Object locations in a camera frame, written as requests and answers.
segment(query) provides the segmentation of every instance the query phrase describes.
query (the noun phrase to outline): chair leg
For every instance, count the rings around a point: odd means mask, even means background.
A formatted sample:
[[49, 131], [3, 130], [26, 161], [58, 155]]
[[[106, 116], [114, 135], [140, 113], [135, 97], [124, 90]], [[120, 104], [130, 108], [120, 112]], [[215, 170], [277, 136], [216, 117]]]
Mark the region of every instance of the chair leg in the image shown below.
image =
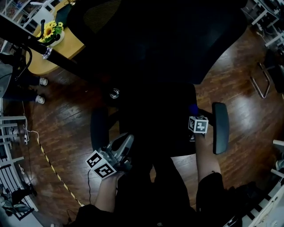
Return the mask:
[[252, 25], [255, 25], [261, 18], [263, 18], [266, 14], [268, 13], [268, 11], [265, 9], [259, 16], [258, 18], [256, 18], [253, 22]]
[[284, 35], [284, 33], [280, 33], [278, 36], [276, 36], [274, 39], [270, 40], [266, 45], [265, 47], [268, 47], [270, 46], [272, 43], [276, 42], [278, 39], [280, 39], [282, 36]]
[[95, 110], [91, 115], [91, 142], [93, 150], [107, 146], [110, 142], [107, 108]]
[[263, 67], [262, 67], [262, 64], [261, 64], [260, 62], [258, 62], [258, 66], [262, 69], [262, 72], [263, 72], [263, 74], [265, 75], [265, 77], [266, 77], [266, 79], [267, 79], [267, 87], [266, 87], [266, 89], [265, 89], [264, 94], [263, 94], [263, 93], [261, 92], [261, 90], [259, 89], [259, 86], [257, 85], [257, 83], [256, 83], [256, 81], [255, 81], [255, 79], [254, 79], [254, 77], [251, 76], [250, 78], [251, 78], [252, 83], [253, 83], [255, 89], [257, 90], [259, 96], [260, 96], [261, 98], [266, 98], [267, 93], [268, 93], [269, 88], [270, 88], [270, 79], [269, 79], [269, 77], [267, 76], [266, 72], [264, 71], [264, 69], [263, 69]]

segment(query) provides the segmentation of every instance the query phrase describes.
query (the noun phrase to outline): wire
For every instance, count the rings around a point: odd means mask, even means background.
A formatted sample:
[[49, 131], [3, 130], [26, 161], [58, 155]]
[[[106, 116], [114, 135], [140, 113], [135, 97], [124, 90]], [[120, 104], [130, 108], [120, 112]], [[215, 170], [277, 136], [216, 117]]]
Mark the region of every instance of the wire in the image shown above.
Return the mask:
[[77, 216], [77, 215], [75, 214], [75, 212], [72, 211], [72, 210], [70, 210], [70, 209], [67, 209], [66, 211], [67, 211], [67, 213], [68, 213], [68, 211], [71, 211], [75, 216]]
[[91, 170], [89, 170], [89, 172], [88, 172], [89, 202], [90, 202], [90, 204], [92, 204], [92, 203], [91, 203], [91, 187], [90, 187], [90, 178], [89, 178], [89, 173], [90, 173], [90, 171], [91, 171]]
[[250, 16], [245, 10], [241, 9], [242, 12], [246, 13], [250, 18], [252, 18], [253, 20], [255, 20], [252, 16]]
[[6, 74], [5, 76], [0, 77], [0, 80], [6, 76], [12, 75], [12, 73]]
[[[24, 110], [24, 117], [25, 117], [25, 125], [23, 125], [23, 128], [24, 130], [26, 131], [25, 135], [27, 136], [27, 143], [29, 142], [29, 135], [28, 135], [28, 132], [34, 132], [34, 131], [28, 131], [27, 128], [28, 128], [28, 119], [26, 117], [26, 110], [25, 110], [25, 107], [24, 107], [24, 102], [22, 101], [22, 104], [23, 104], [23, 110]], [[30, 149], [29, 149], [29, 146], [28, 146], [28, 160], [29, 160], [29, 165], [30, 165], [30, 183], [32, 183], [32, 165], [31, 165], [31, 154], [30, 154]]]
[[263, 35], [262, 34], [260, 34], [258, 31], [256, 32], [262, 39], [263, 39], [263, 41], [266, 43], [266, 41], [265, 41], [265, 39], [264, 39], [264, 31], [263, 31]]
[[273, 33], [269, 33], [268, 31], [266, 31], [266, 29], [263, 29], [265, 33], [269, 34], [269, 35], [273, 35]]
[[21, 71], [21, 73], [16, 77], [16, 80], [19, 79], [19, 77], [21, 76], [21, 74], [30, 66], [31, 62], [32, 62], [32, 51], [31, 49], [29, 49], [27, 46], [25, 45], [22, 45], [22, 48], [27, 51], [30, 55], [30, 58], [29, 58], [29, 61], [28, 63], [26, 64], [25, 68]]

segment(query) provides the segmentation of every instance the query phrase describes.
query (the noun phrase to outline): chair armrest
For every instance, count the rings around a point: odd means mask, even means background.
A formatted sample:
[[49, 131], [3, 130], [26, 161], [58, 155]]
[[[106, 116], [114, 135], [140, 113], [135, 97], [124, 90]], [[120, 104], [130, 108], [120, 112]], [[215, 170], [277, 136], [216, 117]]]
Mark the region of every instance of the chair armrest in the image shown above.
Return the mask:
[[214, 102], [212, 104], [213, 118], [213, 153], [221, 154], [228, 148], [229, 143], [229, 116], [224, 103]]

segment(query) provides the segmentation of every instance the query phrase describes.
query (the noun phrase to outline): white shoe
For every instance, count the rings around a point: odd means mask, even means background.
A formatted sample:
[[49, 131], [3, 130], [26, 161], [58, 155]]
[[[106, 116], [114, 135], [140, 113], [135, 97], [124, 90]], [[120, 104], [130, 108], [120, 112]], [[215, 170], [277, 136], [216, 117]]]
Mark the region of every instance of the white shoe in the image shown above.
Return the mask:
[[39, 104], [44, 104], [45, 98], [38, 95], [38, 96], [35, 98], [35, 102], [38, 102]]
[[39, 84], [46, 86], [48, 84], [48, 80], [46, 78], [40, 78], [39, 79]]

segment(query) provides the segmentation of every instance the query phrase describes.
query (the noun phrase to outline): vase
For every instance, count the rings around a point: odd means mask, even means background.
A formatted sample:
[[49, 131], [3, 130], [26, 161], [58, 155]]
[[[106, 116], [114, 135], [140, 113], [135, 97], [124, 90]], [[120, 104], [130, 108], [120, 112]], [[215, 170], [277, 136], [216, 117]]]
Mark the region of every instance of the vase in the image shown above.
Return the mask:
[[64, 36], [65, 36], [65, 33], [64, 33], [64, 31], [62, 31], [60, 33], [60, 39], [55, 41], [55, 42], [53, 42], [52, 44], [50, 44], [50, 46], [51, 47], [55, 47], [57, 44], [61, 43], [61, 41], [64, 39]]

